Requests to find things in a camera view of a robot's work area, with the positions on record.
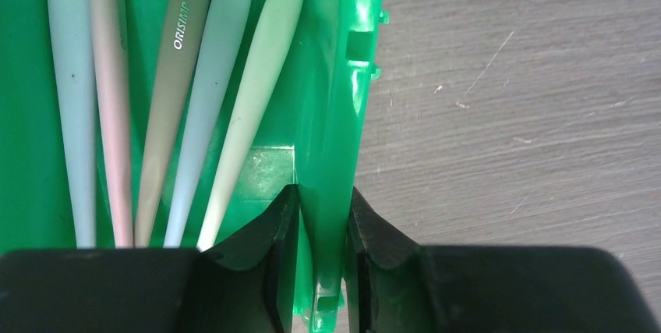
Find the green compartment bin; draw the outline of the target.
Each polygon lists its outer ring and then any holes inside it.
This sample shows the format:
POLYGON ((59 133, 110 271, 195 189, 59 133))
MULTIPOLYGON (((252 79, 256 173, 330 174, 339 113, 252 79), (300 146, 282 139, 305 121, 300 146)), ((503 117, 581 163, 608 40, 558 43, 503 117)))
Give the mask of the green compartment bin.
MULTIPOLYGON (((182 239, 196 244, 252 33, 253 0, 182 239)), ((287 60, 219 239, 263 212, 283 185, 302 191, 293 314, 332 332, 345 304, 342 235, 366 117, 383 0, 304 0, 287 60)), ((1 0, 1 251, 76 245, 47 0, 1 0)))

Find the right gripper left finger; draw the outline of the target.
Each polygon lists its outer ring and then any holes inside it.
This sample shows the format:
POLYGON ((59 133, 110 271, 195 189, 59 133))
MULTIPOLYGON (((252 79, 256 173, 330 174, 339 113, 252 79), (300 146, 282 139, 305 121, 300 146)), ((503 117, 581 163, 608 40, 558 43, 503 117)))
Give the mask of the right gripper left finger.
POLYGON ((263 213, 196 253, 177 332, 291 331, 299 206, 299 189, 288 184, 263 213))

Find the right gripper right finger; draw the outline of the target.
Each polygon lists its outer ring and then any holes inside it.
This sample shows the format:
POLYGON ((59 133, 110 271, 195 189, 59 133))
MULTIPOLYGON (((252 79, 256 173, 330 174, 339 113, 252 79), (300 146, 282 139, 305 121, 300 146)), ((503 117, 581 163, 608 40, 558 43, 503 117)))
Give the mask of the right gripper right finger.
POLYGON ((351 332, 444 331, 422 272, 420 250, 353 189, 345 237, 351 332))

